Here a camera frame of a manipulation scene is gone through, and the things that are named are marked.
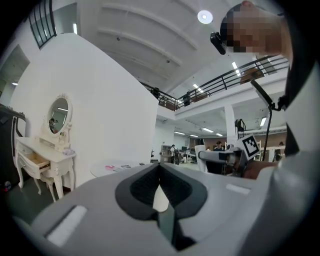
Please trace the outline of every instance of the white curved wall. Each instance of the white curved wall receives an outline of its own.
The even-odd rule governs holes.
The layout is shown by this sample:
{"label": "white curved wall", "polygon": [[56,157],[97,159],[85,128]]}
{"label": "white curved wall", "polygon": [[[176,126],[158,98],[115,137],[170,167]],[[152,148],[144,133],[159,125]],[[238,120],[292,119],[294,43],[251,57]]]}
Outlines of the white curved wall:
{"label": "white curved wall", "polygon": [[93,178],[103,159],[150,162],[158,101],[117,62],[82,37],[60,34],[31,61],[10,106],[27,117],[26,136],[37,136],[62,93],[72,102],[71,148],[75,184]]}

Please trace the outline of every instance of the drawer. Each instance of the drawer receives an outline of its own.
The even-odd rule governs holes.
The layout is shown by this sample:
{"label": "drawer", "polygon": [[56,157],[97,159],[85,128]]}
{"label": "drawer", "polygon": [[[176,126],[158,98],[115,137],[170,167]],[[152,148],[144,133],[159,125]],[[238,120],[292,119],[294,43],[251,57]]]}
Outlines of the drawer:
{"label": "drawer", "polygon": [[21,152],[23,155],[33,153],[32,149],[26,147],[25,145],[23,145],[23,144],[21,144],[19,142],[17,142],[17,144],[16,144],[16,150],[18,152]]}
{"label": "drawer", "polygon": [[40,173],[50,169],[50,161],[32,152],[28,154],[18,153],[18,167],[23,168],[31,177],[40,179]]}

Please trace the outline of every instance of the white column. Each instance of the white column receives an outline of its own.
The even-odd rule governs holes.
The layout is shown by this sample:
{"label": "white column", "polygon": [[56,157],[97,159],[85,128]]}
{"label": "white column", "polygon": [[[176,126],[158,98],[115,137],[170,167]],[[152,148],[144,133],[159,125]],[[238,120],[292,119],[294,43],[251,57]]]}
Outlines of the white column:
{"label": "white column", "polygon": [[235,130],[235,113],[232,105],[224,106],[225,123],[226,123],[226,143],[235,144],[238,137]]}

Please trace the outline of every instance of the ceiling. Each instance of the ceiling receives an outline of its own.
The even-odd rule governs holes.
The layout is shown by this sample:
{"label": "ceiling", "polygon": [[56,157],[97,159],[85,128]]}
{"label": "ceiling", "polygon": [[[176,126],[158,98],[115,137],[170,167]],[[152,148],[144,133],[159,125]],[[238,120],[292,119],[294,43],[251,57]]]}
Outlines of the ceiling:
{"label": "ceiling", "polygon": [[[81,36],[139,81],[176,97],[252,61],[251,53],[220,55],[210,42],[227,11],[240,0],[78,1]],[[210,24],[197,18],[213,15]]]}
{"label": "ceiling", "polygon": [[[274,102],[278,102],[278,98],[283,93],[271,94],[270,97]],[[258,130],[267,128],[268,121],[265,122],[263,127],[260,127],[261,120],[263,117],[269,116],[269,111],[266,105],[260,98],[244,101],[232,106],[235,119],[242,119],[245,123],[246,130]],[[227,126],[225,118],[224,108],[218,108],[208,112],[194,115],[187,119],[181,119],[176,121],[166,121],[169,124],[175,126],[176,132],[181,132],[186,135],[196,136],[214,136],[216,133],[227,135]],[[286,121],[282,112],[273,111],[271,118],[271,128],[281,127],[286,125]],[[214,133],[201,130],[201,128],[208,128]]]}

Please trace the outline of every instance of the white vanity table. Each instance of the white vanity table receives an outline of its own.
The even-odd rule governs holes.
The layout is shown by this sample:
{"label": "white vanity table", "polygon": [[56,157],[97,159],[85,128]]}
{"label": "white vanity table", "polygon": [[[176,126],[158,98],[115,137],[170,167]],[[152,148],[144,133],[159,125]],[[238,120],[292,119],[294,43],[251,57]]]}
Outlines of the white vanity table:
{"label": "white vanity table", "polygon": [[53,183],[59,198],[64,196],[62,176],[69,173],[70,189],[75,187],[75,174],[73,170],[73,152],[65,155],[62,152],[70,147],[69,130],[71,128],[72,105],[68,97],[59,95],[51,105],[48,114],[43,119],[41,133],[38,137],[19,137],[17,139],[15,164],[19,173],[19,187],[23,188],[24,180],[21,168],[33,179],[39,189],[38,180],[46,182],[50,189],[53,201]]}

